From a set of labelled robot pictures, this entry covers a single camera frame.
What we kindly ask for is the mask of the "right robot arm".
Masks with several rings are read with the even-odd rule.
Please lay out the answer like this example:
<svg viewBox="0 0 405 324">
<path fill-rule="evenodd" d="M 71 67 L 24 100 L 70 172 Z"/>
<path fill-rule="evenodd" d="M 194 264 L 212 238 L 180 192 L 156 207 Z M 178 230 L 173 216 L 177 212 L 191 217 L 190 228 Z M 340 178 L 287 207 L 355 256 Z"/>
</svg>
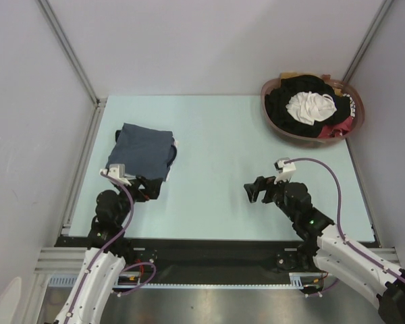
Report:
<svg viewBox="0 0 405 324">
<path fill-rule="evenodd" d="M 405 269 L 375 254 L 349 238 L 341 227 L 341 217 L 326 216 L 312 203 L 305 184 L 293 182 L 296 159 L 275 162 L 276 176 L 259 176 L 245 184 L 248 200 L 274 203 L 292 222 L 303 243 L 298 264 L 306 271 L 319 270 L 334 275 L 376 309 L 384 323 L 405 323 Z"/>
</svg>

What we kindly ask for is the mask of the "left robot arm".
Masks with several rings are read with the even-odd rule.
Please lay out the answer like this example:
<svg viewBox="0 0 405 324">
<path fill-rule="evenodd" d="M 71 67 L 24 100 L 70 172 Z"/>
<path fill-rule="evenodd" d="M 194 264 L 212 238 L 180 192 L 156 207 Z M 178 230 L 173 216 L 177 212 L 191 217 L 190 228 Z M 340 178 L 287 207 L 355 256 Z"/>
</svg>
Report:
<svg viewBox="0 0 405 324">
<path fill-rule="evenodd" d="M 99 174 L 114 188 L 102 191 L 96 198 L 82 267 L 55 323 L 99 323 L 110 295 L 122 297 L 139 290 L 157 273 L 154 262 L 137 258 L 125 233 L 135 203 L 158 199 L 163 178 L 128 175 L 123 164 L 110 165 Z M 142 273 L 146 267 L 150 268 L 147 279 L 138 278 L 129 290 L 114 290 L 122 273 L 129 270 Z"/>
</svg>

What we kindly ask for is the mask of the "white graphic tank top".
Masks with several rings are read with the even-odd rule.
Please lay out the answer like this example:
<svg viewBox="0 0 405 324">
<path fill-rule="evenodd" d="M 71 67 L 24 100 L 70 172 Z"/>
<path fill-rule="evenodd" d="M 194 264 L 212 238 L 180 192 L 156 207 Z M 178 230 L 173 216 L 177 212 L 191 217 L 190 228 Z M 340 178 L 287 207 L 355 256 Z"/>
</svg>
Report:
<svg viewBox="0 0 405 324">
<path fill-rule="evenodd" d="M 131 150 L 126 161 L 126 173 L 131 176 L 143 176 L 147 179 L 163 178 L 166 181 L 178 149 L 172 143 L 153 142 L 138 145 Z"/>
</svg>

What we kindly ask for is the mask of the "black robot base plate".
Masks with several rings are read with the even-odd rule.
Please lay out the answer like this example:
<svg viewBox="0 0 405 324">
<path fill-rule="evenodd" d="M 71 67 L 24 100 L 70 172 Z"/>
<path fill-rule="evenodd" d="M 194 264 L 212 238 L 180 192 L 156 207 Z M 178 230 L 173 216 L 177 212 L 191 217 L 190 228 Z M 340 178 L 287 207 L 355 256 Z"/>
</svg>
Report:
<svg viewBox="0 0 405 324">
<path fill-rule="evenodd" d="M 130 239 L 157 273 L 150 284 L 247 286 L 284 284 L 293 273 L 321 275 L 301 242 Z"/>
</svg>

